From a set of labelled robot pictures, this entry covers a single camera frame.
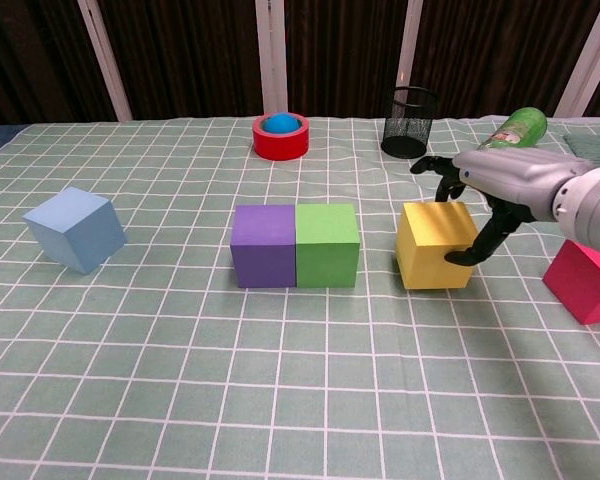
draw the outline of cube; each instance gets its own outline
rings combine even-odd
[[[296,206],[298,287],[354,287],[359,254],[360,237],[353,205]]]
[[[567,240],[542,280],[579,323],[600,322],[600,252]]]
[[[238,205],[230,248],[240,288],[294,287],[295,206]]]
[[[80,273],[91,273],[126,243],[111,202],[69,187],[24,216],[45,255]]]
[[[396,259],[406,289],[464,288],[473,267],[447,262],[478,235],[462,202],[405,203],[396,237]]]

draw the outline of black mesh pencil holder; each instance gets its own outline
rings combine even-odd
[[[418,158],[427,152],[438,96],[421,87],[397,87],[384,122],[382,150],[392,157]]]

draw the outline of green bottle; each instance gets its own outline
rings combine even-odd
[[[533,147],[547,131],[547,117],[537,108],[524,107],[482,142],[478,150],[501,147]]]

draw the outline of light blue cube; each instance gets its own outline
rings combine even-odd
[[[91,273],[127,241],[111,202],[74,187],[23,218],[45,255],[84,274]]]

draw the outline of yellow cube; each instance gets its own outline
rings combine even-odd
[[[464,288],[473,267],[447,262],[478,235],[462,202],[405,203],[396,238],[396,258],[407,289]]]

